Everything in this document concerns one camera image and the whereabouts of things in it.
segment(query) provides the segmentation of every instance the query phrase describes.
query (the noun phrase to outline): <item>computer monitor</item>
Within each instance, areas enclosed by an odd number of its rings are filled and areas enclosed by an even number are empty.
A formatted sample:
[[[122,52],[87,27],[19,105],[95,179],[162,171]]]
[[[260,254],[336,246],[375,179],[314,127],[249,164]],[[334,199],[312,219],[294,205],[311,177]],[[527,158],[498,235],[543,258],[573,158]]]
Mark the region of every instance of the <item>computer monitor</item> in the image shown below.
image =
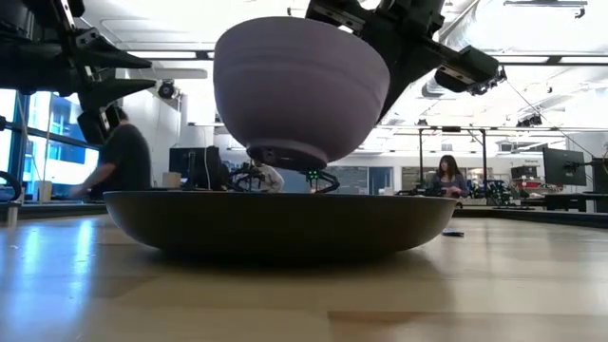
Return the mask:
[[[586,186],[582,152],[544,148],[544,181],[547,184]]]
[[[219,188],[221,166],[219,149],[215,146],[169,150],[169,171],[180,173],[182,182],[192,187]]]

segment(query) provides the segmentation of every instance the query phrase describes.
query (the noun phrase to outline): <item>desk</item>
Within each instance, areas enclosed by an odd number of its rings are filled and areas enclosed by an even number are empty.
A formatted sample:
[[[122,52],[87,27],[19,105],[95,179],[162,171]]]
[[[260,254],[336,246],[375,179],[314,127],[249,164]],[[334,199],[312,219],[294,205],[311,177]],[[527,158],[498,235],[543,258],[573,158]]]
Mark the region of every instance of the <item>desk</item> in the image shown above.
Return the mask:
[[[606,194],[550,194],[544,196],[547,210],[578,209],[579,212],[587,211],[587,201],[608,201]]]

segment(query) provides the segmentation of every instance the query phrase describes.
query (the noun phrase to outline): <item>woman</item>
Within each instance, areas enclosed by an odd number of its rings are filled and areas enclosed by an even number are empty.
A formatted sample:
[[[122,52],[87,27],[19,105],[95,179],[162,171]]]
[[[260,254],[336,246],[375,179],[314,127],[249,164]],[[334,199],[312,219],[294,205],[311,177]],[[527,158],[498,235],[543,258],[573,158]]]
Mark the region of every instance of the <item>woman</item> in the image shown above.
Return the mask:
[[[439,168],[432,179],[434,187],[446,191],[446,197],[459,198],[466,194],[466,181],[458,169],[454,157],[445,155],[439,161]]]

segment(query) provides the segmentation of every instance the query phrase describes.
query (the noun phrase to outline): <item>wooden surface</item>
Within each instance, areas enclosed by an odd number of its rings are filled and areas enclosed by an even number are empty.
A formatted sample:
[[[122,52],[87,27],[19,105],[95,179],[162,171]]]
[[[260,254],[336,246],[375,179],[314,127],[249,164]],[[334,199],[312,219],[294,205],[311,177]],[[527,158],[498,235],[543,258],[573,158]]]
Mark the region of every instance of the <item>wooden surface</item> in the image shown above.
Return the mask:
[[[166,260],[107,217],[0,228],[0,341],[606,341],[608,235],[454,219],[383,263]]]

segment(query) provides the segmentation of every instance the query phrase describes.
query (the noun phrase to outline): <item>person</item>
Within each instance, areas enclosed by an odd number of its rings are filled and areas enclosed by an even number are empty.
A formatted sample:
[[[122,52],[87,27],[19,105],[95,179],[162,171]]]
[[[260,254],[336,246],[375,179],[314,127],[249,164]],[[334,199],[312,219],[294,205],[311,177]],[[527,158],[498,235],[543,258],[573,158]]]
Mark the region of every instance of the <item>person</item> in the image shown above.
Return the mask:
[[[254,161],[254,167],[263,176],[259,186],[261,192],[278,193],[281,191],[285,180],[272,166],[261,161]]]
[[[100,149],[99,162],[93,173],[71,189],[72,197],[89,194],[102,200],[107,191],[141,191],[150,188],[151,160],[148,143],[126,113],[117,108],[120,123]]]
[[[466,194],[466,180],[458,169],[454,157],[445,155],[439,160],[439,168],[431,181],[434,187],[446,191],[446,197],[459,198]]]

